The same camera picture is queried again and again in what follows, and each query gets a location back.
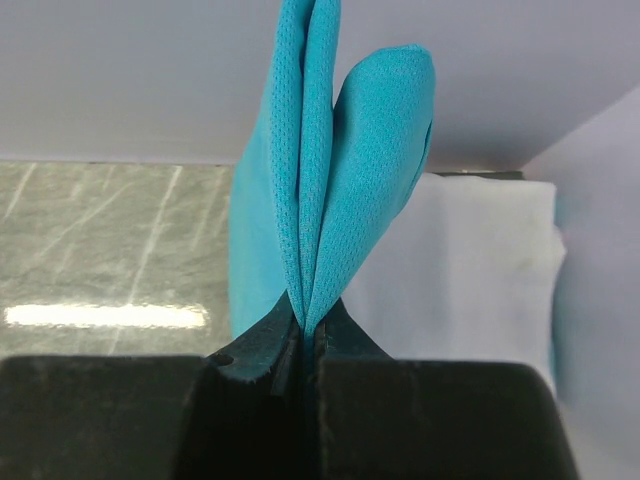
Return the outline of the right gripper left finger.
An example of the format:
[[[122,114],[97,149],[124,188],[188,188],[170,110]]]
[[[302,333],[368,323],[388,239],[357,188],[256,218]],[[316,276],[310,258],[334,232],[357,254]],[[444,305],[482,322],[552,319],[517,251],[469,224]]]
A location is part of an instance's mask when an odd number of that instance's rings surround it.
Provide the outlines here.
[[[287,297],[203,356],[1,363],[5,479],[300,479],[300,330]]]

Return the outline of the teal polo t shirt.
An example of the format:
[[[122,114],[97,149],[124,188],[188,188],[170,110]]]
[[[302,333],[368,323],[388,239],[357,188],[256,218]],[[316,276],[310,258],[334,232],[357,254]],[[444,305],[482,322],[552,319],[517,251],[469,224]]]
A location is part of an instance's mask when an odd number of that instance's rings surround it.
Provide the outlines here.
[[[232,180],[234,336],[287,297],[311,337],[425,168],[430,53],[416,44],[375,51],[335,89],[340,17],[337,1],[281,6],[260,112]]]

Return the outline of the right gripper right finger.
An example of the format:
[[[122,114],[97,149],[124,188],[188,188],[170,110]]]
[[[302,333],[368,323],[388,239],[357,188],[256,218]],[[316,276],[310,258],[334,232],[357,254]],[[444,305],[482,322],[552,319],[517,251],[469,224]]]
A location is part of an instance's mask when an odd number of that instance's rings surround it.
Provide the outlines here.
[[[316,328],[324,479],[575,479],[554,397],[521,363],[395,360],[337,303]]]

